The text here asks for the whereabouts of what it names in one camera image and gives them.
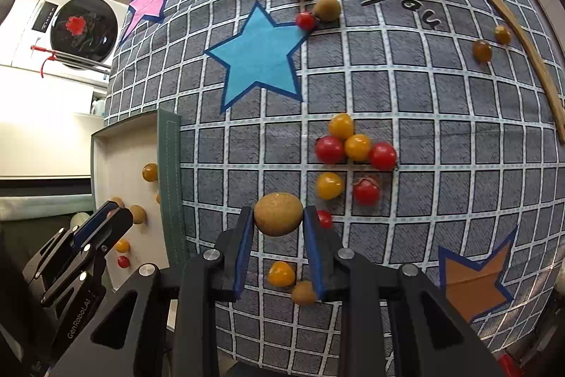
red zip tie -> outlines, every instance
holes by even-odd
[[[45,66],[45,63],[47,63],[48,61],[55,61],[55,54],[52,54],[52,56],[48,56],[45,59],[45,61],[41,64],[41,69],[39,70],[39,74],[42,79],[43,79],[43,66]]]

gray grid pattern tablecloth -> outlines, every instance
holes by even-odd
[[[293,56],[302,103],[254,88],[220,113],[225,69],[203,51],[237,33],[255,1],[168,0],[163,25],[141,23],[115,54],[107,123],[155,107],[182,117],[179,168],[191,253],[213,246],[240,207],[274,191],[329,210],[344,246],[392,267],[415,263],[436,284],[439,246],[480,261],[518,226],[502,278],[514,300],[472,327],[492,351],[532,330],[565,253],[565,150],[522,46],[494,41],[494,25],[503,22],[493,7],[486,0],[419,0],[442,20],[433,31],[400,0],[367,7],[340,0],[341,18],[321,25]],[[279,22],[315,2],[258,1]],[[554,56],[560,51],[542,14],[531,0],[504,1],[532,35],[563,98],[565,76]],[[493,46],[488,65],[472,57],[480,37]],[[373,209],[351,197],[369,165],[327,166],[315,158],[314,142],[336,112],[352,114],[357,132],[399,152],[398,171],[380,175],[382,199]],[[315,178],[326,170],[347,185],[330,202],[315,195]],[[277,370],[335,375],[339,305],[299,307],[288,289],[266,281],[275,260],[291,263],[299,279],[309,277],[302,232],[257,234],[252,251],[242,300],[216,308],[219,347]]]

orange fruit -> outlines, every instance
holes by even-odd
[[[298,305],[312,305],[316,302],[316,293],[310,280],[302,280],[296,283],[290,294],[290,298]]]
[[[334,115],[328,123],[329,134],[344,141],[353,136],[353,129],[353,119],[345,112]]]
[[[269,269],[267,280],[273,286],[284,288],[292,285],[296,280],[295,271],[284,261],[278,260]]]
[[[354,134],[345,141],[345,154],[352,160],[365,161],[370,150],[371,140],[364,134]]]
[[[127,240],[120,238],[114,245],[114,249],[118,253],[127,253],[129,251],[129,243]]]

orange cherry tomato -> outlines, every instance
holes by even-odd
[[[127,253],[129,251],[129,243],[127,240],[120,238],[114,245],[114,249],[118,253]]]
[[[371,140],[364,134],[354,134],[345,142],[345,154],[352,160],[366,160],[369,151],[371,151]]]
[[[329,121],[328,130],[330,135],[345,141],[353,135],[353,119],[345,112],[336,114]]]
[[[325,172],[317,177],[316,192],[320,198],[331,200],[344,191],[344,182],[335,173]]]
[[[295,271],[286,262],[282,260],[276,261],[269,269],[267,280],[273,286],[284,288],[292,285],[296,280]]]

blue star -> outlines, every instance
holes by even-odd
[[[294,23],[275,23],[255,2],[239,34],[204,50],[227,70],[221,111],[255,86],[302,101],[292,54],[307,36]]]

